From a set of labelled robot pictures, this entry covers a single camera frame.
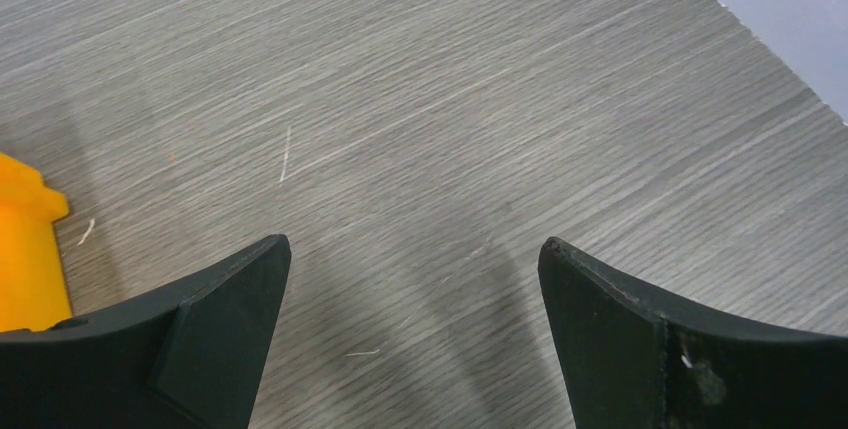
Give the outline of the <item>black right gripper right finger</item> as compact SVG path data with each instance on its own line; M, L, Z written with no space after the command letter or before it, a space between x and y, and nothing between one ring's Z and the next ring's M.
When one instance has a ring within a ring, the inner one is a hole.
M579 428L843 428L847 341L722 312L552 237L538 276Z

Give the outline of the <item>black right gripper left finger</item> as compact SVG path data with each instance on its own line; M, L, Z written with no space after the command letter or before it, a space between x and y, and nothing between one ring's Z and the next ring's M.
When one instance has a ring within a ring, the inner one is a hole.
M289 241L44 331L1 336L5 428L245 428L284 297Z

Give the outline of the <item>yellow three-compartment bin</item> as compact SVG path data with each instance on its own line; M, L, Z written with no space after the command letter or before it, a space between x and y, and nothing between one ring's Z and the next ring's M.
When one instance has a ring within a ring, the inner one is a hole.
M54 223L64 194L33 167L1 155L1 330L43 331L72 316Z

